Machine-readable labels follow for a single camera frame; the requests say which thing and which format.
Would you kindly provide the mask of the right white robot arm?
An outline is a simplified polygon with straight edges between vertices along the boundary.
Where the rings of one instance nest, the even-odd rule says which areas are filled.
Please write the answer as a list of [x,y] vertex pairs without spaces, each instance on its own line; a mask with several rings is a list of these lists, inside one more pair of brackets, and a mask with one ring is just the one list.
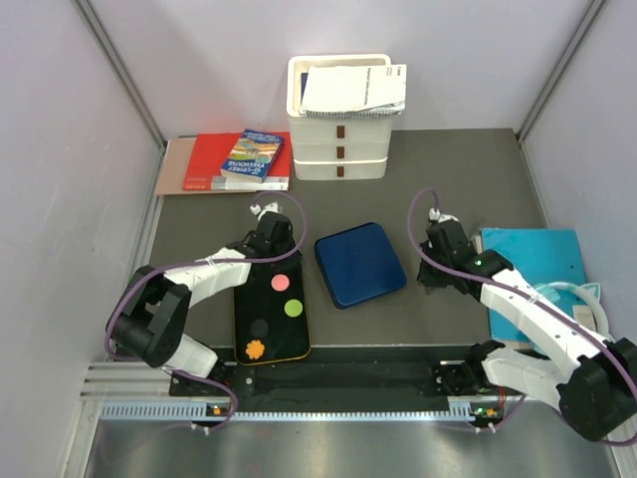
[[578,435],[605,442],[636,415],[636,346],[580,326],[535,290],[500,253],[477,252],[460,221],[433,209],[417,280],[427,288],[453,287],[523,332],[538,356],[489,340],[470,347],[462,378],[473,392],[501,386],[558,412]]

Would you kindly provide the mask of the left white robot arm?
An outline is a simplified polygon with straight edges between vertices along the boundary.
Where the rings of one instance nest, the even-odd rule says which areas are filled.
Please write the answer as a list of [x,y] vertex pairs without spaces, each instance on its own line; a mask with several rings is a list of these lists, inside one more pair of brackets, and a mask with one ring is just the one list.
[[311,349],[302,261],[290,218],[270,205],[243,239],[206,258],[182,267],[139,268],[107,322],[106,341],[215,394],[225,385],[223,361],[190,338],[185,324],[191,308],[229,290],[238,363],[302,359]]

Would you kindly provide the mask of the blue tin lid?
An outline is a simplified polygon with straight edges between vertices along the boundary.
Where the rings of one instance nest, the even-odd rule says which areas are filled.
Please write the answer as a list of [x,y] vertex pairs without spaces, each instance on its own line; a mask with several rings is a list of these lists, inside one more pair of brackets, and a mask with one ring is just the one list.
[[315,257],[333,304],[348,309],[407,285],[400,260],[383,227],[368,222],[322,237]]

